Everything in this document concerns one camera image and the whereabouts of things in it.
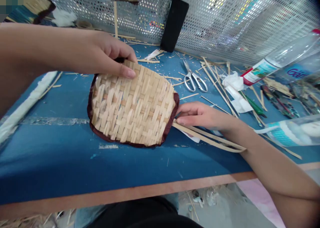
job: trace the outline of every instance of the plastic bottle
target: plastic bottle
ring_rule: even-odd
[[[320,145],[320,114],[273,122],[267,135],[281,146]]]
[[[275,80],[287,85],[320,70],[320,52],[276,72]]]
[[[300,59],[302,56],[306,58],[314,54],[315,50],[319,48],[319,40],[320,30],[315,29],[308,35],[277,48],[241,75],[244,84],[251,86],[282,67]]]

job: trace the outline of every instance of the black phone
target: black phone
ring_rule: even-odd
[[[182,0],[171,1],[168,18],[160,44],[160,48],[162,50],[173,52],[188,9],[189,4]]]

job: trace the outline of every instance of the silver scissors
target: silver scissors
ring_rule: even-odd
[[[187,71],[188,71],[188,74],[184,77],[184,83],[186,84],[187,89],[188,89],[189,91],[191,91],[191,92],[195,92],[195,91],[196,91],[196,87],[195,87],[195,85],[194,85],[194,83],[193,83],[193,80],[192,80],[192,78],[194,78],[194,79],[196,80],[196,83],[197,83],[199,89],[200,89],[201,91],[203,91],[203,92],[207,92],[207,91],[208,91],[208,87],[207,87],[206,83],[205,83],[198,75],[196,75],[195,73],[193,73],[192,70],[190,70],[190,67],[189,67],[188,63],[187,63],[185,60],[183,60],[183,63],[184,63],[184,65],[185,65],[185,67],[187,68]],[[187,81],[186,81],[187,78],[190,79],[190,82],[191,82],[191,84],[192,84],[192,88],[193,88],[193,89],[191,89],[191,88],[189,87],[189,85],[187,84]],[[205,90],[201,87],[199,81],[203,84],[203,86],[205,87]]]

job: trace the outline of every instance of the blue tabletop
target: blue tabletop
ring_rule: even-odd
[[[147,44],[132,47],[142,59],[159,48]],[[200,59],[178,54],[164,53],[158,64],[141,64],[163,75],[181,78],[183,76],[178,72],[186,73],[181,58],[186,58],[192,70],[201,68]],[[204,71],[199,72],[209,91],[202,93],[197,89],[199,95],[180,102],[198,100],[210,105],[200,98],[203,95],[229,112],[218,91],[205,79]],[[251,171],[239,154],[203,142],[194,143],[175,128],[171,128],[161,147],[153,149],[107,143],[91,131],[88,123],[87,103],[93,75],[82,77],[65,73],[56,83],[62,86],[52,88],[36,103],[16,132],[1,146],[0,204]],[[35,80],[6,116],[28,97],[40,79]],[[175,86],[175,90],[180,98],[193,94],[184,84]],[[258,103],[253,91],[247,89],[245,94]],[[299,102],[292,101],[292,104],[301,116],[306,115]],[[286,119],[267,99],[265,105],[268,109],[268,118],[263,119],[265,123]],[[241,114],[240,118],[251,127],[260,129],[251,114]],[[299,160],[280,148],[298,164],[320,160],[319,147],[290,149],[303,159]]]

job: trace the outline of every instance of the fingernail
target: fingernail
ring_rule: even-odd
[[[136,73],[131,70],[131,69],[127,69],[126,70],[126,77],[129,79],[133,79],[136,76]]]
[[[180,124],[180,125],[184,125],[184,119],[183,118],[178,118],[177,119],[177,122],[178,122],[178,124]]]

